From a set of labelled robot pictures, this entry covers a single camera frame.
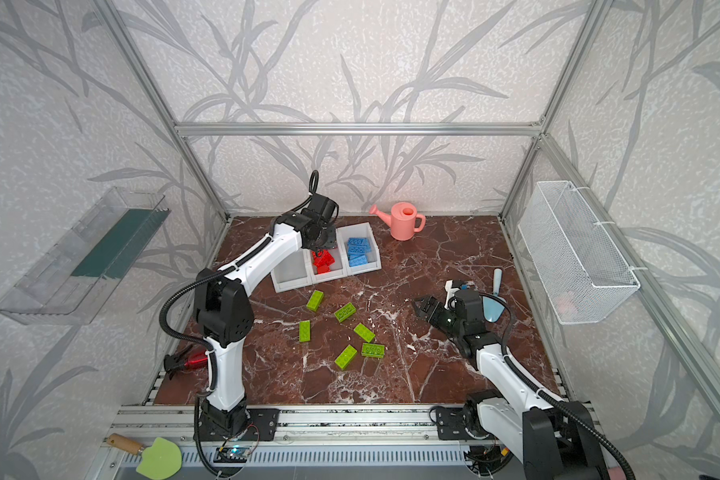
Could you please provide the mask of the blue brick bottom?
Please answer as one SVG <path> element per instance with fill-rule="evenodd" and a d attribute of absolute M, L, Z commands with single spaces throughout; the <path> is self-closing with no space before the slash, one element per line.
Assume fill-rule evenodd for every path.
<path fill-rule="evenodd" d="M 357 255 L 349 258 L 349 266 L 351 268 L 367 265 L 369 263 L 366 255 Z"/>

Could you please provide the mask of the blue brick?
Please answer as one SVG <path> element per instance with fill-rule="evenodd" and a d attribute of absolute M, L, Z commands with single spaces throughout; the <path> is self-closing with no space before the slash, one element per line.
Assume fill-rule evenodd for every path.
<path fill-rule="evenodd" d="M 357 255 L 349 258 L 349 266 L 351 268 L 367 265 L 369 263 L 366 255 Z"/>
<path fill-rule="evenodd" d="M 347 241 L 347 246 L 350 249 L 355 249 L 355 250 L 360 250 L 360 249 L 362 249 L 363 251 L 371 250 L 371 245 L 370 245 L 369 239 L 364 238 L 364 237 L 349 238 Z"/>
<path fill-rule="evenodd" d="M 347 254 L 350 259 L 354 259 L 358 257 L 367 257 L 368 252 L 365 249 L 350 248 L 347 251 Z"/>

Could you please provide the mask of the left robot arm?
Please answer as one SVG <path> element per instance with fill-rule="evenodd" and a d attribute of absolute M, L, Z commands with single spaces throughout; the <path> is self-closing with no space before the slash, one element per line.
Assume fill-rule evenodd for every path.
<path fill-rule="evenodd" d="M 200 419 L 238 436 L 247 428 L 247 400 L 242 380 L 244 340 L 252 330 L 254 312 L 249 296 L 281 262 L 299 250 L 328 250 L 336 245 L 339 206 L 312 193 L 307 200 L 275 218 L 269 231 L 231 263 L 205 269 L 196 280 L 172 294 L 159 312 L 168 336 L 201 346 L 206 353 L 209 386 L 199 401 Z M 200 337 L 183 334 L 168 324 L 168 314 L 184 295 L 194 295 L 194 317 Z"/>

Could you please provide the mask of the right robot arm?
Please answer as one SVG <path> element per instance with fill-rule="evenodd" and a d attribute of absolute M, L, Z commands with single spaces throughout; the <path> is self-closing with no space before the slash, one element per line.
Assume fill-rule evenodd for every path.
<path fill-rule="evenodd" d="M 553 393 L 517 361 L 509 348 L 517 318 L 505 300 L 457 284 L 445 300 L 420 297 L 413 308 L 494 387 L 465 404 L 471 436 L 499 440 L 528 479 L 610 479 L 615 472 L 608 457 L 625 478 L 635 478 L 629 461 L 596 429 L 582 403 Z"/>

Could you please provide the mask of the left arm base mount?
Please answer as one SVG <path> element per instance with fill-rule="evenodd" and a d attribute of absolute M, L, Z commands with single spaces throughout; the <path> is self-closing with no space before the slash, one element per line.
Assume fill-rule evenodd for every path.
<path fill-rule="evenodd" d="M 200 442 L 271 442 L 275 437 L 279 414 L 280 410 L 277 408 L 252 408 L 221 417 L 201 411 L 193 438 Z"/>

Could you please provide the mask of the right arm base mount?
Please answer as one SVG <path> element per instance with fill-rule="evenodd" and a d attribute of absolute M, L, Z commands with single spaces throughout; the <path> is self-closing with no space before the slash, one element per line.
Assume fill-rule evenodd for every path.
<path fill-rule="evenodd" d="M 429 418 L 435 425 L 437 437 L 441 441 L 471 441 L 481 438 L 473 429 L 473 411 L 467 406 L 435 405 L 429 409 Z"/>

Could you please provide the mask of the green brick bottom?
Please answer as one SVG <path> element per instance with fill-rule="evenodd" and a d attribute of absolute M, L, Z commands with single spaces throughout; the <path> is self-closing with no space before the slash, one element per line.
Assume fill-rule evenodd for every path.
<path fill-rule="evenodd" d="M 344 371 L 357 356 L 358 351 L 351 345 L 346 346 L 343 351 L 334 360 L 336 366 Z"/>

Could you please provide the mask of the green brick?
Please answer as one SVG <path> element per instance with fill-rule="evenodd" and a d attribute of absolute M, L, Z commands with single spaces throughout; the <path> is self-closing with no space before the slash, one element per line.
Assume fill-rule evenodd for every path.
<path fill-rule="evenodd" d="M 307 302 L 306 308 L 309 311 L 317 312 L 319 307 L 321 306 L 323 300 L 324 300 L 324 293 L 320 290 L 315 290 L 312 292 L 312 294 Z"/>
<path fill-rule="evenodd" d="M 375 333 L 362 323 L 357 324 L 353 331 L 365 342 L 372 343 L 376 337 Z"/>
<path fill-rule="evenodd" d="M 334 360 L 336 366 L 344 371 L 357 356 L 358 351 L 351 345 L 346 346 L 343 351 Z"/>
<path fill-rule="evenodd" d="M 299 323 L 298 338 L 300 343 L 306 343 L 311 340 L 311 322 L 309 320 Z"/>
<path fill-rule="evenodd" d="M 364 343 L 361 355 L 366 358 L 382 359 L 385 356 L 385 346 L 373 343 Z"/>

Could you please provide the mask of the green brick studs-down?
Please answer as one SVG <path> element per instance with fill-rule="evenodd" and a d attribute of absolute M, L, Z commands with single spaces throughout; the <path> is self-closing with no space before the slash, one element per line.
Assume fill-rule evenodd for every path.
<path fill-rule="evenodd" d="M 354 316 L 357 312 L 357 308 L 355 305 L 351 302 L 345 304 L 341 308 L 339 308 L 337 311 L 334 312 L 334 317 L 339 323 L 343 323 L 344 321 L 348 320 L 352 316 Z"/>

